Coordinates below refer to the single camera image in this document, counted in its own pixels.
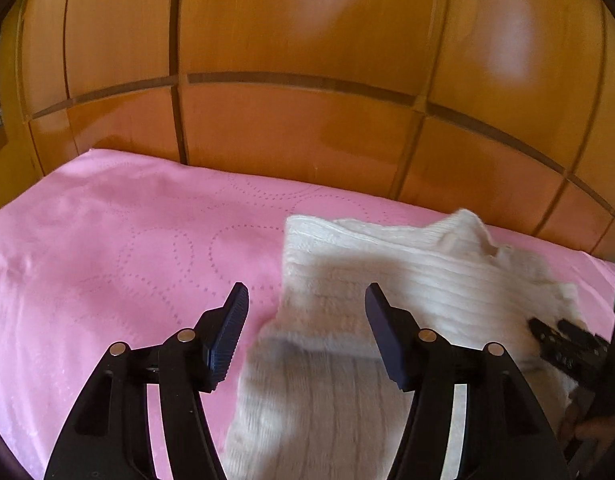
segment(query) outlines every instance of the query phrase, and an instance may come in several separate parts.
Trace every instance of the person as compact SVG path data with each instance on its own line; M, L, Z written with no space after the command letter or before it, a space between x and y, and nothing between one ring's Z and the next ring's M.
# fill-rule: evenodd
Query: person
M615 415L600 416L581 421L583 409L578 403L576 390L570 395L572 402L565 410L565 415L559 428L559 442L565 448L574 437L578 440L597 440L598 445L587 468L596 463L607 451L615 439Z

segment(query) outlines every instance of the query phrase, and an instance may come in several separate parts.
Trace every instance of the wooden headboard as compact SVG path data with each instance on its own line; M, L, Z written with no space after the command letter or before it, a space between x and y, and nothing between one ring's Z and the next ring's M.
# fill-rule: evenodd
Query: wooden headboard
M92 146L341 187L615 259L601 0L18 0L0 206Z

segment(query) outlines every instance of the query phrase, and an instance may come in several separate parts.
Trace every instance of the ribbed knit fabric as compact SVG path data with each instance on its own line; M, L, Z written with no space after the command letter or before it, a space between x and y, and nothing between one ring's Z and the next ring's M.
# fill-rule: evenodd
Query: ribbed knit fabric
M293 216L283 300L242 372L222 463L230 480L383 480L411 403L385 373L364 313L378 282L393 306L451 343L505 345L553 428L571 383L545 366L526 327L581 323L575 288L539 256L495 246L461 210L426 228ZM460 460L465 388L457 386L444 479Z

